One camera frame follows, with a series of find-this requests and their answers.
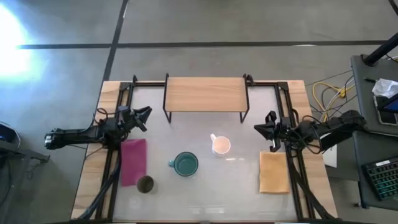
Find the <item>tan cloth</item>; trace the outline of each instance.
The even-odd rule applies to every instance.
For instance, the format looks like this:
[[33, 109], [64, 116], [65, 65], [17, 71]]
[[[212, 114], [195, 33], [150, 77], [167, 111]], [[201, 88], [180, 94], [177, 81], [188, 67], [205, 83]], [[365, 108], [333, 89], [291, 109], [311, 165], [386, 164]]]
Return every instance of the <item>tan cloth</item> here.
[[260, 193], [289, 193], [287, 162], [284, 152], [260, 152]]

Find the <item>keyboard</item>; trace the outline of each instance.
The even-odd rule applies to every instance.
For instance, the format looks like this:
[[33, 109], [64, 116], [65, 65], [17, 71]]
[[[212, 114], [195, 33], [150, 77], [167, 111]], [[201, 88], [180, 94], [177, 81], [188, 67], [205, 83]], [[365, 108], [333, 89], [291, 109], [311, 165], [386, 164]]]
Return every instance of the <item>keyboard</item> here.
[[363, 165], [363, 169], [379, 200], [398, 197], [398, 157]]

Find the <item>green mug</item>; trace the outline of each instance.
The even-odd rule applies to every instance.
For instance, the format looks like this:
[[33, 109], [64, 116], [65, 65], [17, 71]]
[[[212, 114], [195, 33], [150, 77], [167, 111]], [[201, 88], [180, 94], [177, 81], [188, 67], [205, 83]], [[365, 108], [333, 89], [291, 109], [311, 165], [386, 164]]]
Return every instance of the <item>green mug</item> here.
[[191, 152], [181, 152], [169, 162], [169, 166], [183, 177], [189, 177], [198, 170], [198, 158]]

